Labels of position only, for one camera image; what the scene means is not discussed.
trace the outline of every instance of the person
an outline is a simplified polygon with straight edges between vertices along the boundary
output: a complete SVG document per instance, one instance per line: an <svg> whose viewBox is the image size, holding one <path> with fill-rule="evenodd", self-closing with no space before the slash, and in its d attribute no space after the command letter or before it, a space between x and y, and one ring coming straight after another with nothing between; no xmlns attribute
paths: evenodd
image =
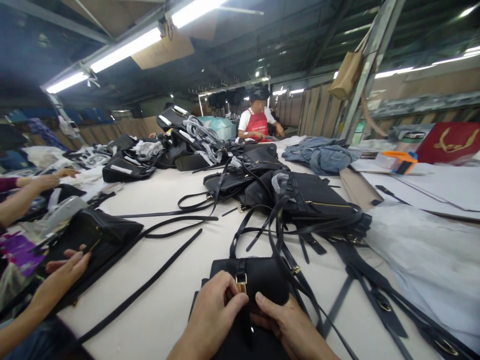
<svg viewBox="0 0 480 360"><path fill-rule="evenodd" d="M282 138L285 137L284 128L275 121L272 112L267 107L267 99L270 92L265 88L254 88L250 92L251 107L245 110L240 116L238 125L238 137L240 139L254 139L260 142L268 142L266 137L269 135L268 124L276 128L276 132Z"/></svg>
<svg viewBox="0 0 480 360"><path fill-rule="evenodd" d="M0 359L54 359L74 338L56 318L44 322L55 305L87 269L91 253L66 250L69 260L51 261L49 275L38 287L28 307L15 319L0 324Z"/></svg>
<svg viewBox="0 0 480 360"><path fill-rule="evenodd" d="M226 303L229 293L233 297ZM339 360L292 295L283 306L271 302L260 292L254 301L261 312L252 313L251 321L272 331L291 359ZM211 359L248 302L249 297L239 292L229 273L217 273L198 293L190 321L167 360Z"/></svg>
<svg viewBox="0 0 480 360"><path fill-rule="evenodd" d="M51 175L0 178L0 193L21 188L20 191L0 203L0 235L5 232L2 229L6 229L29 211L40 193L56 188L60 184L61 178L75 178L79 173L77 170L64 168Z"/></svg>

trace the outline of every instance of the colorful fabric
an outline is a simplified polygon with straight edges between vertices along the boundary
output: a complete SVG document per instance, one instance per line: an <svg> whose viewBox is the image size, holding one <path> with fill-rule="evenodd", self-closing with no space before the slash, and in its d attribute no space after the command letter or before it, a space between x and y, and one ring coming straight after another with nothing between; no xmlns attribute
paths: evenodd
<svg viewBox="0 0 480 360"><path fill-rule="evenodd" d="M47 146L53 146L63 151L69 151L68 147L63 145L59 138L45 125L39 118L28 119L30 130L33 134L40 136Z"/></svg>

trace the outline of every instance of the white plastic sheet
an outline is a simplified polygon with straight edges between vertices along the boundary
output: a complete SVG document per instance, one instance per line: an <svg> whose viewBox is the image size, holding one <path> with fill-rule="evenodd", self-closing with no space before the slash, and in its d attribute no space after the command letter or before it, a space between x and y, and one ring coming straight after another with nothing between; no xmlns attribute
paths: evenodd
<svg viewBox="0 0 480 360"><path fill-rule="evenodd" d="M403 295L480 353L480 229L392 201L369 214L366 242Z"/></svg>

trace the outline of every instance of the gold buckle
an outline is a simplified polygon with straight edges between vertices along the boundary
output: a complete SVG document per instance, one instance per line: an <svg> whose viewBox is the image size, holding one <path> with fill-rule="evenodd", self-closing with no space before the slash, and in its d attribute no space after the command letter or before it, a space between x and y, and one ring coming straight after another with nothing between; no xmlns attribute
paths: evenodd
<svg viewBox="0 0 480 360"><path fill-rule="evenodd" d="M293 269L291 270L291 274L292 275L295 275L295 274L298 274L300 271L302 271L302 269L300 268L300 266L294 266Z"/></svg>
<svg viewBox="0 0 480 360"><path fill-rule="evenodd" d="M378 305L383 309L385 310L386 312L391 312L392 311L392 308L388 305L383 305L382 302L380 300L377 300L376 301L378 303Z"/></svg>
<svg viewBox="0 0 480 360"><path fill-rule="evenodd" d="M247 274L245 275L245 281L240 281L237 278L237 275L235 275L235 282L236 282L236 287L238 288L238 291L241 293L247 293Z"/></svg>
<svg viewBox="0 0 480 360"><path fill-rule="evenodd" d="M443 342L448 346L448 347L445 347L443 346L442 344L440 344L437 340L435 340L435 343L446 353L449 353L450 355L453 355L453 356L458 356L459 355L459 352L457 350L454 349L454 347L452 345L450 345L446 340L443 340Z"/></svg>

